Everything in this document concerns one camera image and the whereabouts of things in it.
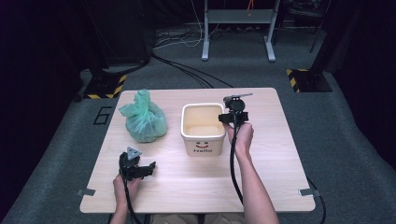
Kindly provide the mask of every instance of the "chair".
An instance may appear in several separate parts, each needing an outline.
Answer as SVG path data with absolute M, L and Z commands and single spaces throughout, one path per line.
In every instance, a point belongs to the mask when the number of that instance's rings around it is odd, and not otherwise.
M 329 7 L 331 3 L 332 0 L 323 0 L 322 2 L 320 2 L 320 5 L 317 8 L 313 9 L 313 8 L 298 6 L 295 1 L 284 0 L 279 10 L 277 31 L 276 31 L 276 36 L 273 40 L 274 45 L 276 44 L 276 40 L 279 35 L 280 28 L 283 25 L 283 20 L 286 18 L 286 16 L 289 15 L 292 16 L 294 19 L 309 20 L 317 25 L 315 29 L 314 43 L 312 44 L 311 50 L 309 50 L 309 52 L 312 53 L 317 43 L 318 36 L 322 29 L 325 16 L 329 11 Z

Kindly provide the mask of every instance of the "green plastic bag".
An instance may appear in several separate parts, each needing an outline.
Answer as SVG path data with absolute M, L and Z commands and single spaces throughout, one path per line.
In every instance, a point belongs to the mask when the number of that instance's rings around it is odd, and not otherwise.
M 165 114 L 151 102 L 147 90 L 138 91 L 134 95 L 134 104 L 124 105 L 119 111 L 126 117 L 127 131 L 137 142 L 152 142 L 166 134 Z

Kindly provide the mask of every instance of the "human hand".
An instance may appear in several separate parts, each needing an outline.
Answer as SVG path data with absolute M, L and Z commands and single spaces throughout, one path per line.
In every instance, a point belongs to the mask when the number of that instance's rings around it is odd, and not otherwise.
M 230 124 L 223 124 L 223 126 L 231 143 L 233 141 L 234 128 Z M 254 130 L 251 123 L 243 123 L 240 126 L 235 142 L 235 155 L 238 159 L 241 157 L 250 157 L 249 150 L 251 140 L 253 139 L 253 133 Z
M 140 181 L 141 179 L 137 178 L 137 179 L 133 179 L 132 181 L 128 181 L 127 183 L 131 201 L 136 196 L 137 187 L 139 186 Z M 114 178 L 113 186 L 114 186 L 114 195 L 116 196 L 116 203 L 117 203 L 116 210 L 118 209 L 128 210 L 128 203 L 126 201 L 125 189 L 121 175 L 117 175 L 116 178 Z

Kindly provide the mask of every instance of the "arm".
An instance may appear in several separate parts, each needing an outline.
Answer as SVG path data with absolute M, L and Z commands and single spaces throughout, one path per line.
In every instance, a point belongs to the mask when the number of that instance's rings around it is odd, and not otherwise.
M 233 127 L 224 124 L 224 128 L 232 142 Z M 252 125 L 244 123 L 236 136 L 235 143 L 235 156 L 241 169 L 245 219 L 247 223 L 279 223 L 275 208 L 250 157 L 249 149 L 253 132 Z
M 140 178 L 128 181 L 127 186 L 131 195 L 131 201 L 137 192 L 137 186 L 140 183 Z M 128 203 L 126 201 L 125 189 L 122 182 L 121 175 L 117 175 L 113 180 L 114 195 L 116 196 L 116 211 L 114 212 L 113 218 L 111 218 L 110 224 L 125 224 L 126 217 L 128 215 Z

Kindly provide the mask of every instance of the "metal stand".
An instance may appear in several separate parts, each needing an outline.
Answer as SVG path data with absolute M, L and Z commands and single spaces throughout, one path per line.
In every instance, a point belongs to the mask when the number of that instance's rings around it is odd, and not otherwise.
M 276 58 L 271 39 L 274 32 L 279 2 L 280 0 L 276 0 L 273 9 L 252 9 L 248 13 L 246 9 L 209 10 L 207 0 L 205 0 L 205 40 L 202 61 L 207 61 L 209 59 L 209 23 L 269 23 L 270 28 L 268 36 L 264 37 L 264 42 L 267 49 L 268 60 L 274 62 Z

